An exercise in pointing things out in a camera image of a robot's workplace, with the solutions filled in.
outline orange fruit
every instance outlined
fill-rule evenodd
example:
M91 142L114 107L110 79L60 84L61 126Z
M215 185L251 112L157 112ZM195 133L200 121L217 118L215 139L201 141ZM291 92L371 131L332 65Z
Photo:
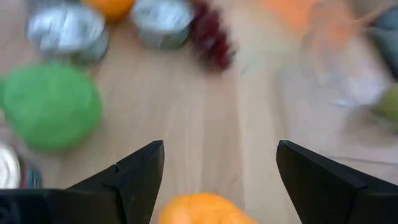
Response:
M207 193L183 195L162 210L159 224L257 224L226 199Z
M135 0L82 0L83 3L102 13L106 22L118 22L124 19Z

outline green ball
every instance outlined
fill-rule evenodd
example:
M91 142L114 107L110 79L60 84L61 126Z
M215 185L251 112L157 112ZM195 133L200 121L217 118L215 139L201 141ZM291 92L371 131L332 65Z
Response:
M10 127L38 151L76 146L101 121L100 94L90 78L74 67L30 65L11 72L0 91Z

